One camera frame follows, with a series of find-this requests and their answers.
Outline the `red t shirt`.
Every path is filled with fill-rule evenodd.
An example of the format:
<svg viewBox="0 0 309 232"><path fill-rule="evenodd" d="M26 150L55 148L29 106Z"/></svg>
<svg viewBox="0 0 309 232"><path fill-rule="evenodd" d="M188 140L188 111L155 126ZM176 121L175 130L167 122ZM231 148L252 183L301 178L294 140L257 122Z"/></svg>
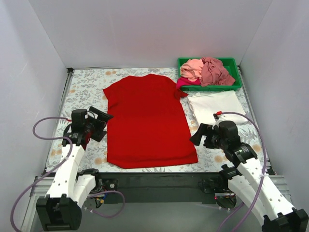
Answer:
<svg viewBox="0 0 309 232"><path fill-rule="evenodd" d="M107 162L123 169L198 162L180 99L168 77L128 76L103 90L108 113Z"/></svg>

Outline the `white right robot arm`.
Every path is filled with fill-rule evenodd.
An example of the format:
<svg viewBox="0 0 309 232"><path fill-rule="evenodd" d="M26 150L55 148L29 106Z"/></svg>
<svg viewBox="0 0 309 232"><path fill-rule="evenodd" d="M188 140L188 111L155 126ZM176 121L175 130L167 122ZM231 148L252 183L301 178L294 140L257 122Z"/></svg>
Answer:
<svg viewBox="0 0 309 232"><path fill-rule="evenodd" d="M309 216L304 209L296 209L278 190L263 170L253 148L241 141L238 128L232 121L218 125L200 124L191 142L223 150L232 167L222 166L219 188L235 193L255 215L264 232L304 232Z"/></svg>

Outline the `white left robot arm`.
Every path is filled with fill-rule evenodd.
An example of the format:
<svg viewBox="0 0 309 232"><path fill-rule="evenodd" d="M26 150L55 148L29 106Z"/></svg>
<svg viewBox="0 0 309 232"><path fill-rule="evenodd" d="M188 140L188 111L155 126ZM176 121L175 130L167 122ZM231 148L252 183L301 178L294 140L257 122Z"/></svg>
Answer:
<svg viewBox="0 0 309 232"><path fill-rule="evenodd" d="M69 125L60 137L62 156L54 180L46 195L36 203L45 232L77 230L81 224L82 206L89 193L102 190L103 182L98 178L97 169L79 173L78 168L89 141L100 142L112 118L112 115L92 106L72 111Z"/></svg>

